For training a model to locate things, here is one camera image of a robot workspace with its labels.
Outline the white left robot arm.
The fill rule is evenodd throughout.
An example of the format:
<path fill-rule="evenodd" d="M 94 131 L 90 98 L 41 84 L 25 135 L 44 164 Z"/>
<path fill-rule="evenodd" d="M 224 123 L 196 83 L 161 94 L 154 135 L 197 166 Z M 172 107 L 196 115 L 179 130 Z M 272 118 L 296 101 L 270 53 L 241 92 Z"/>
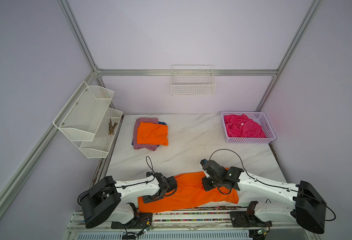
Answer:
<path fill-rule="evenodd" d="M 95 228 L 108 219 L 127 224 L 136 217 L 135 200 L 156 202 L 170 196 L 177 187 L 175 177 L 165 178 L 161 173 L 134 181 L 115 181 L 106 176 L 78 197 L 85 227 Z"/>

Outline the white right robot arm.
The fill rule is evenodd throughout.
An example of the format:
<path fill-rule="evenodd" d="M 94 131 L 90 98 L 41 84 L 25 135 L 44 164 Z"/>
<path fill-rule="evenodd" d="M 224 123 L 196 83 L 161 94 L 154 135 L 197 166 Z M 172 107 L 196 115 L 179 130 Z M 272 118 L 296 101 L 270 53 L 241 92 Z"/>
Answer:
<path fill-rule="evenodd" d="M 296 222 L 309 232 L 325 232 L 327 204 L 310 183 L 277 182 L 249 174 L 241 168 L 226 169 L 214 161 L 208 161 L 202 169 L 206 192 L 224 187 L 229 191 L 251 192 L 275 200 L 274 204 L 257 203 L 252 207 L 253 215 L 261 222 Z"/>

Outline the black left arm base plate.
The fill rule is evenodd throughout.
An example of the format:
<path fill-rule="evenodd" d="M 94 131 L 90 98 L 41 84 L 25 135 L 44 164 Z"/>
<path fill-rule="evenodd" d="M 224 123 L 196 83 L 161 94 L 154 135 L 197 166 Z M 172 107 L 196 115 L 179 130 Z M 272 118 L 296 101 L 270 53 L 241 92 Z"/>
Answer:
<path fill-rule="evenodd" d="M 112 222 L 111 229 L 144 229 L 145 227 L 150 227 L 152 225 L 153 214 L 152 213 L 139 213 L 126 224 L 121 224 L 120 222 Z"/>

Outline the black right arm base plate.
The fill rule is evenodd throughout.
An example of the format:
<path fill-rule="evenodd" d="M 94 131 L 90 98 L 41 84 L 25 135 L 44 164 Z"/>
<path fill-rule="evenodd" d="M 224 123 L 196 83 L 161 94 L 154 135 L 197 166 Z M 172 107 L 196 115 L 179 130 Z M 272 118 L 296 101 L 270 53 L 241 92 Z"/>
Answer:
<path fill-rule="evenodd" d="M 245 211 L 230 212 L 230 219 L 233 228 L 256 228 L 256 227 L 271 227 L 272 222 L 263 222 L 254 214 L 247 214 Z"/>

